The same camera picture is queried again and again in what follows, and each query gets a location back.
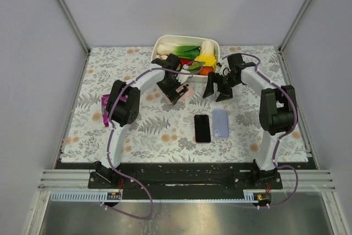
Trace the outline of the lilac phone case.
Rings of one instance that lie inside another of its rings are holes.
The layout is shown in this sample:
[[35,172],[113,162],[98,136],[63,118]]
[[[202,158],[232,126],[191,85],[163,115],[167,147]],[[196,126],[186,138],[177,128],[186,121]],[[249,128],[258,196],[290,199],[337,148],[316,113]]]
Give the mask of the lilac phone case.
[[229,138],[229,118],[227,110],[213,110],[213,136],[217,139]]

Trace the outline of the black phone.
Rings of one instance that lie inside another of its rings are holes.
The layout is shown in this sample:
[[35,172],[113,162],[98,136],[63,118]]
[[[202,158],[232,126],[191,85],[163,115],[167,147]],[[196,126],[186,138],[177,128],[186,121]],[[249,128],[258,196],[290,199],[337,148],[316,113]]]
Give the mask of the black phone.
[[194,116],[195,141],[207,144],[211,142],[210,121],[206,114],[196,114]]

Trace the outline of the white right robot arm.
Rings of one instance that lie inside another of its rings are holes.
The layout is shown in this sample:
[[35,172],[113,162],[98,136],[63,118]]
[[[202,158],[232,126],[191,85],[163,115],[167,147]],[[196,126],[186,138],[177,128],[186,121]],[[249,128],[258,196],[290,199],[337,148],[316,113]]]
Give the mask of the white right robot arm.
[[233,97],[232,88],[240,84],[260,96],[259,122],[263,137],[246,180],[256,187],[266,187],[278,177],[280,142],[298,123],[295,89],[291,85],[275,84],[259,71],[260,61],[245,62],[244,57],[243,53],[225,56],[218,63],[219,70],[209,72],[203,97],[217,93],[217,102],[229,100]]

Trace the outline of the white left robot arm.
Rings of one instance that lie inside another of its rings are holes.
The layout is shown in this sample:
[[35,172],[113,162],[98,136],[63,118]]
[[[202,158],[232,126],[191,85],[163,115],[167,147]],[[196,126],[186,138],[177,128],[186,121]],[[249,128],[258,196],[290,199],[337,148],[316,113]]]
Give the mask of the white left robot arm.
[[106,153],[96,165],[96,174],[101,179],[111,185],[118,183],[114,169],[121,163],[126,133],[139,115],[141,95],[156,84],[174,105],[188,91],[179,90],[182,75],[188,77],[189,73],[183,71],[181,59],[171,54],[165,60],[154,59],[147,70],[129,83],[121,80],[113,83],[106,105],[110,134]]

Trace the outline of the toy orange tomato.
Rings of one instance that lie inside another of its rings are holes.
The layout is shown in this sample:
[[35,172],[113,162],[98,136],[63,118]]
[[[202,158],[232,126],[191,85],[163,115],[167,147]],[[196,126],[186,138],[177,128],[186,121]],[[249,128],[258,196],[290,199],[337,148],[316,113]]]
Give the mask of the toy orange tomato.
[[208,76],[209,73],[214,72],[215,70],[212,67],[202,67],[199,72],[201,76]]

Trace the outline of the toy green bean pod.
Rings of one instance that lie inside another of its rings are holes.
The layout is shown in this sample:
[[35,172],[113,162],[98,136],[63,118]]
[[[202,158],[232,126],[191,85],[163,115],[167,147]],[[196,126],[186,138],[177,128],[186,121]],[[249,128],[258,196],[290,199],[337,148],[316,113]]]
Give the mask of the toy green bean pod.
[[192,74],[199,74],[202,67],[203,67],[202,63],[194,62],[192,65],[189,65],[189,67],[187,68],[187,71]]

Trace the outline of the toy napa cabbage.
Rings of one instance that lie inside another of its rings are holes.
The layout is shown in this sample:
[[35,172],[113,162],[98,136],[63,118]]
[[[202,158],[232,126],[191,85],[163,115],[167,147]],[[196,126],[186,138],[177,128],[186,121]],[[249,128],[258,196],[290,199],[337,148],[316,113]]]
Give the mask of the toy napa cabbage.
[[195,58],[195,63],[202,65],[203,67],[211,67],[216,69],[216,56],[215,49],[212,41],[205,40],[201,44],[200,54]]

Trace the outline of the toy red chili pepper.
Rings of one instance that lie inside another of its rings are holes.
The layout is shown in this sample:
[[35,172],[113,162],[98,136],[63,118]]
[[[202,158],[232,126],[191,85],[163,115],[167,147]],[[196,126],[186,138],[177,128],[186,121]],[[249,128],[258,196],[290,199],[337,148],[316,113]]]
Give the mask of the toy red chili pepper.
[[177,66],[177,70],[180,71],[182,69],[187,69],[189,67],[189,65],[192,65],[192,64],[193,64],[192,60],[181,58],[180,63]]

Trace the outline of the toy mushroom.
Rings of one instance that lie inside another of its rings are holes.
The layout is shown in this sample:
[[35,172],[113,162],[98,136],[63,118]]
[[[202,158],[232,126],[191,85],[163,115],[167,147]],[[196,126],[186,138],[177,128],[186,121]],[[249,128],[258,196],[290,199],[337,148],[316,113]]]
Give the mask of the toy mushroom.
[[155,59],[162,59],[162,60],[166,60],[168,58],[167,55],[156,55]]

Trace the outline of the toy bok choy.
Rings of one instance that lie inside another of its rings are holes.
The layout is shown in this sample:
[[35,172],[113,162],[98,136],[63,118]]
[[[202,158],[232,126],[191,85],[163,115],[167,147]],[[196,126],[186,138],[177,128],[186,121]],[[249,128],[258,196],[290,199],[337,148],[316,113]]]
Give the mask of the toy bok choy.
[[200,54],[200,46],[179,45],[176,43],[165,43],[157,46],[157,54],[160,56],[176,55],[179,58],[193,61]]

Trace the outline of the white rectangular food container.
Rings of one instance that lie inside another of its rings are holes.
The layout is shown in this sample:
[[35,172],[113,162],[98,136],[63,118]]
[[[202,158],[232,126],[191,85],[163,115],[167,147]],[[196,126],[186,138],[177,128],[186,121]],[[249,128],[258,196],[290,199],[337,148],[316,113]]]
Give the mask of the white rectangular food container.
[[[214,55],[216,56],[216,60],[217,63],[219,63],[219,59],[220,59],[220,48],[219,48],[219,44],[212,39],[207,39],[207,38],[202,38],[202,37],[191,37],[191,36],[179,36],[179,35],[164,35],[161,36],[155,43],[153,51],[152,51],[152,57],[151,59],[155,59],[155,56],[158,55],[157,54],[157,46],[160,44],[165,44],[165,43],[176,43],[179,45],[195,45],[195,46],[200,46],[203,41],[205,40],[210,40],[212,41],[213,45],[214,45]],[[193,76],[189,77],[190,81],[194,81],[194,82],[206,82],[207,81],[207,76],[201,76],[198,74],[194,74]]]

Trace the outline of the purple snack packet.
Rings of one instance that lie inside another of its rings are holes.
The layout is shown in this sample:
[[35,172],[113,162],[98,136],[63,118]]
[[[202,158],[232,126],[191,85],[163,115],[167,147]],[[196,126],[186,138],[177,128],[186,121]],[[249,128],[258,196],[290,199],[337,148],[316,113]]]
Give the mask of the purple snack packet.
[[[113,96],[111,100],[109,98],[110,98],[110,94],[103,95],[101,98],[103,123],[106,127],[112,126],[109,121],[109,111],[111,110],[111,107],[113,106],[116,100],[115,96]],[[112,121],[119,123],[121,127],[126,125],[127,123],[126,122],[127,112],[124,110],[124,105],[126,101],[127,101],[127,97],[121,96],[112,114]]]

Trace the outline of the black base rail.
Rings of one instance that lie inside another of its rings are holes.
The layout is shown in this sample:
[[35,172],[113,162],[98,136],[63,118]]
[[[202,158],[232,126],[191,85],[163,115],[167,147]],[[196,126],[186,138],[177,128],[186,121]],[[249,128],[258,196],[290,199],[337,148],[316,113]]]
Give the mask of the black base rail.
[[122,163],[117,170],[95,162],[88,188],[116,189],[124,200],[239,199],[245,190],[281,190],[277,170],[261,173],[253,163]]

